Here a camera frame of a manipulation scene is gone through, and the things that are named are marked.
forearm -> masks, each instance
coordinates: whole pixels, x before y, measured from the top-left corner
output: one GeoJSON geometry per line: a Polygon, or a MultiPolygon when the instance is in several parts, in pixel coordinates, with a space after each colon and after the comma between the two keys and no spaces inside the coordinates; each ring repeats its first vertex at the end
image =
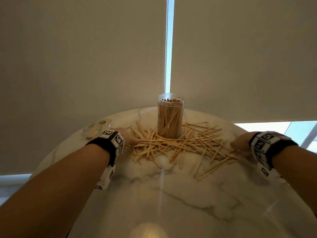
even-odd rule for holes
{"type": "Polygon", "coordinates": [[[288,146],[272,158],[275,169],[317,214],[317,155],[288,146]]]}
{"type": "Polygon", "coordinates": [[[90,144],[35,176],[0,207],[1,237],[64,238],[108,163],[90,144]]]}

white marble surface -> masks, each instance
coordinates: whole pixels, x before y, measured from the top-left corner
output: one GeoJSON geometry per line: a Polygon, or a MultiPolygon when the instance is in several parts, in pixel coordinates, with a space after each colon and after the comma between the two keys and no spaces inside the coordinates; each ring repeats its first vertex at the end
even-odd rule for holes
{"type": "MultiPolygon", "coordinates": [[[[108,117],[112,127],[157,124],[157,108],[130,110],[108,117]]],[[[224,139],[245,132],[218,117],[185,110],[184,121],[218,124],[224,139]]],[[[54,149],[33,176],[83,147],[88,127],[54,149]]],[[[317,219],[282,179],[266,178],[261,167],[225,164],[197,181],[193,169],[199,155],[186,152],[183,169],[159,156],[163,169],[121,157],[107,190],[94,190],[77,219],[72,237],[317,237],[317,219]]],[[[204,160],[201,169],[207,169],[204,160]]]]}

sticks inside jar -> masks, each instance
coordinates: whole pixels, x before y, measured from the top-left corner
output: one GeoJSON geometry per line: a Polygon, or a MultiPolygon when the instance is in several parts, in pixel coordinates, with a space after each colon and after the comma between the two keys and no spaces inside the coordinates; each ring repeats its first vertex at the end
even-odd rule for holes
{"type": "Polygon", "coordinates": [[[182,130],[184,103],[180,99],[158,101],[158,135],[177,139],[182,130]]]}

roller blind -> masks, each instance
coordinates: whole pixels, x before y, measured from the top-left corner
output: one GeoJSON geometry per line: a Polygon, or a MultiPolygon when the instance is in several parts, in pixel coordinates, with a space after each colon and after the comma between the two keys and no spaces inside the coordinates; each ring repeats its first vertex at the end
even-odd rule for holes
{"type": "Polygon", "coordinates": [[[233,122],[317,120],[317,0],[175,0],[171,92],[233,122]]]}
{"type": "Polygon", "coordinates": [[[78,129],[155,106],[166,0],[1,0],[0,174],[31,173],[78,129]]]}

round table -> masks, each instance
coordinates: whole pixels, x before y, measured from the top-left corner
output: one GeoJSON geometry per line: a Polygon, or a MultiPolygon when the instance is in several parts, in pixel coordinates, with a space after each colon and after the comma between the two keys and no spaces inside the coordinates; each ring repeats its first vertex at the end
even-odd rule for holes
{"type": "MultiPolygon", "coordinates": [[[[107,118],[113,120],[115,128],[126,128],[136,121],[154,128],[157,108],[135,109],[107,118]]],[[[233,140],[246,132],[221,118],[184,110],[184,122],[205,121],[221,127],[224,139],[233,140]]],[[[83,147],[92,125],[55,148],[32,176],[83,147]]],[[[182,169],[165,156],[156,158],[162,169],[145,159],[140,165],[129,156],[117,162],[106,190],[93,191],[69,238],[317,236],[317,219],[311,210],[281,178],[264,176],[260,164],[224,164],[198,181],[193,177],[198,154],[186,152],[182,169]]],[[[202,169],[210,166],[208,162],[201,165],[202,169]]]]}

